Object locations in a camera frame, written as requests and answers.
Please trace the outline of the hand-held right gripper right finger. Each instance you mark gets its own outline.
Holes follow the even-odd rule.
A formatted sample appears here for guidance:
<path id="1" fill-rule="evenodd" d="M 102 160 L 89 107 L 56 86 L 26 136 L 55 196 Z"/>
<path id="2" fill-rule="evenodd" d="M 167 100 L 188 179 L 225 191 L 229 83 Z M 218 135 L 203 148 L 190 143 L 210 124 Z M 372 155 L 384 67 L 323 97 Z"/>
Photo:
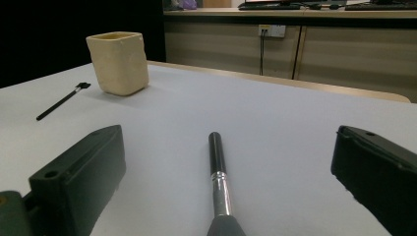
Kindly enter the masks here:
<path id="1" fill-rule="evenodd" d="M 417 236 L 417 153 L 341 126 L 330 172 L 392 236 Z"/>

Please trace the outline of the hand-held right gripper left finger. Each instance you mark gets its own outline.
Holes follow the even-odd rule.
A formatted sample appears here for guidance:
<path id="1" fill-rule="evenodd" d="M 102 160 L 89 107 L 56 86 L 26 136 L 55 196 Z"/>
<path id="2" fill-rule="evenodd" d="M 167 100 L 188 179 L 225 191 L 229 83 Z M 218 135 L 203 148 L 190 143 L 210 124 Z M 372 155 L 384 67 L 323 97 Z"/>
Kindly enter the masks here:
<path id="1" fill-rule="evenodd" d="M 90 236 L 126 173 L 122 128 L 94 131 L 30 176 L 36 236 Z"/>

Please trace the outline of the thin black makeup brush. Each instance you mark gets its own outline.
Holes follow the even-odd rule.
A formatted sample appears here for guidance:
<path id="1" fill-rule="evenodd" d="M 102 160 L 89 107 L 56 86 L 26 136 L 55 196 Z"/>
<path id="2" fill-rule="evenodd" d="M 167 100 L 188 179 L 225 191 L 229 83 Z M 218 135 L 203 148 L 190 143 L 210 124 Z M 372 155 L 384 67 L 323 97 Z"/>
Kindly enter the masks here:
<path id="1" fill-rule="evenodd" d="M 77 94 L 82 89 L 88 89 L 91 86 L 90 83 L 79 83 L 75 86 L 75 88 L 69 92 L 67 95 L 65 95 L 63 98 L 55 102 L 52 106 L 50 106 L 48 109 L 43 111 L 41 114 L 36 116 L 35 120 L 40 121 L 43 118 L 45 118 L 47 115 L 49 115 L 51 112 L 53 112 L 55 109 L 57 109 L 59 106 L 64 104 L 66 101 L 68 101 L 71 97 L 73 97 L 75 94 Z"/>

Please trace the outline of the beige square cup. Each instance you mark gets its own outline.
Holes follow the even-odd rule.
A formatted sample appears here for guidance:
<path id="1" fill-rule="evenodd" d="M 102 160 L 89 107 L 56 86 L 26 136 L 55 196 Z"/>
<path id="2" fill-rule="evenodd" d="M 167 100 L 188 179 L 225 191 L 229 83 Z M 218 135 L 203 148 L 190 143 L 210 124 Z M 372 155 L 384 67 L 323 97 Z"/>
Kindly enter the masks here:
<path id="1" fill-rule="evenodd" d="M 128 96 L 149 84 L 143 35 L 114 31 L 86 38 L 99 87 L 107 93 Z"/>

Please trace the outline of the long beige counter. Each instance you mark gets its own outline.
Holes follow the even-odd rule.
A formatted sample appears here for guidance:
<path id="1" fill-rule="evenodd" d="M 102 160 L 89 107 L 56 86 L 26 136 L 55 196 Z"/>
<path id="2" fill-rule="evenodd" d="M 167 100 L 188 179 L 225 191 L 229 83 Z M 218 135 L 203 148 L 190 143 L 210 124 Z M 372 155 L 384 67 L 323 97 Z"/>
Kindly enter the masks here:
<path id="1" fill-rule="evenodd" d="M 284 38 L 259 25 L 286 26 Z M 417 103 L 417 10 L 239 11 L 164 15 L 170 63 L 401 94 Z"/>

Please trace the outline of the white table mat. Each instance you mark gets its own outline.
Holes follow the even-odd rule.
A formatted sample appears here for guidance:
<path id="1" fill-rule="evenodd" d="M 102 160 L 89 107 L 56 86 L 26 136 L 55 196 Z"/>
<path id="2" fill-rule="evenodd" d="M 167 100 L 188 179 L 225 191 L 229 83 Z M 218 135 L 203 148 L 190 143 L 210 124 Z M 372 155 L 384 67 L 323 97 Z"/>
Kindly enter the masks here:
<path id="1" fill-rule="evenodd" d="M 123 130 L 127 171 L 91 236 L 206 236 L 209 142 L 222 136 L 233 212 L 247 236 L 389 236 L 335 179 L 342 125 L 417 152 L 417 105 L 165 66 L 127 97 L 103 92 L 90 65 L 0 88 L 0 191 L 85 135 Z M 45 118 L 35 118 L 90 83 Z"/>

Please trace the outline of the black curtain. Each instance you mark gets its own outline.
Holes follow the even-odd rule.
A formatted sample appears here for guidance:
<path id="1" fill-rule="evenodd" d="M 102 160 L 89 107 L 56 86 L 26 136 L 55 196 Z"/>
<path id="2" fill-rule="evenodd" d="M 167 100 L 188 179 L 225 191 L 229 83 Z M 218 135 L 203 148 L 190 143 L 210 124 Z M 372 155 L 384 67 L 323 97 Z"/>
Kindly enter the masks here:
<path id="1" fill-rule="evenodd" d="M 0 0 L 0 89 L 88 64 L 86 38 L 113 31 L 166 60 L 162 0 Z"/>

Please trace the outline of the black keyboard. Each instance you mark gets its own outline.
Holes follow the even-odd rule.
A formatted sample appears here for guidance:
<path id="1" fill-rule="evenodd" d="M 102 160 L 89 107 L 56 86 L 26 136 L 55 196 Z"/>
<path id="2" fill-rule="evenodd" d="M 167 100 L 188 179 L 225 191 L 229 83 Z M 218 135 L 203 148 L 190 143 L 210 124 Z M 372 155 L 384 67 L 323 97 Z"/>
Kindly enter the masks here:
<path id="1" fill-rule="evenodd" d="M 238 6 L 239 11 L 261 11 L 261 10 L 300 10 L 299 4 L 283 2 L 245 2 Z"/>
<path id="2" fill-rule="evenodd" d="M 417 10 L 417 4 L 397 3 L 397 4 L 371 4 L 361 3 L 346 5 L 345 11 L 413 11 Z"/>

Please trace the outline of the white wall socket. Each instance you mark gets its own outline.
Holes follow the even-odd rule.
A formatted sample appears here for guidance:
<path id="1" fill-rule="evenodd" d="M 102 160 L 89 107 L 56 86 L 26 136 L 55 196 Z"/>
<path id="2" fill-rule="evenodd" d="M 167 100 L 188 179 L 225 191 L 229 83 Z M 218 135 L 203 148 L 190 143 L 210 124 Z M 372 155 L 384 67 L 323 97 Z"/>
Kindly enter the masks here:
<path id="1" fill-rule="evenodd" d="M 281 25 L 259 25 L 259 36 L 284 38 L 286 26 Z"/>

